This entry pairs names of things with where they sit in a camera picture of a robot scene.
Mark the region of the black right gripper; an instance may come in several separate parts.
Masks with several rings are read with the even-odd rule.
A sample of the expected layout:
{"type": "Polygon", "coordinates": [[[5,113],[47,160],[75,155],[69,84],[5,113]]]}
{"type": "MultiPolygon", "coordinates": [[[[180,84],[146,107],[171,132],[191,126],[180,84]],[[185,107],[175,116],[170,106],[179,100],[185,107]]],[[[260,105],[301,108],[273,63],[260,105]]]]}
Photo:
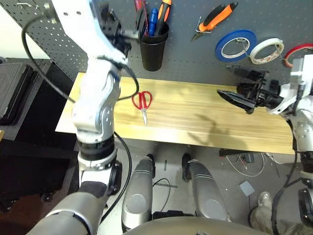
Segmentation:
{"type": "Polygon", "coordinates": [[[272,79],[268,71],[256,71],[238,65],[227,66],[226,68],[234,75],[254,82],[241,83],[238,86],[239,94],[217,90],[221,98],[244,109],[247,114],[252,114],[255,107],[276,108],[283,101],[280,96],[279,80],[272,79]]]}

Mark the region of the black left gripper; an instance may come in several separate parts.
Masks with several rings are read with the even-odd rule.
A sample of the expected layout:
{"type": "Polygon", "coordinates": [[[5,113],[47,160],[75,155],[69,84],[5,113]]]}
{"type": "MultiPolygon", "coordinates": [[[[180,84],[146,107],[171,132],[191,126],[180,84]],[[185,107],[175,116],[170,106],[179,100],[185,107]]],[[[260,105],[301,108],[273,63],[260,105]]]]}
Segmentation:
{"type": "Polygon", "coordinates": [[[108,38],[110,43],[121,52],[129,52],[132,49],[130,39],[136,39],[136,31],[138,38],[142,39],[145,33],[145,18],[146,14],[143,9],[139,9],[136,14],[135,27],[136,30],[123,29],[121,23],[114,11],[108,7],[103,7],[100,10],[100,27],[102,32],[108,38]]]}

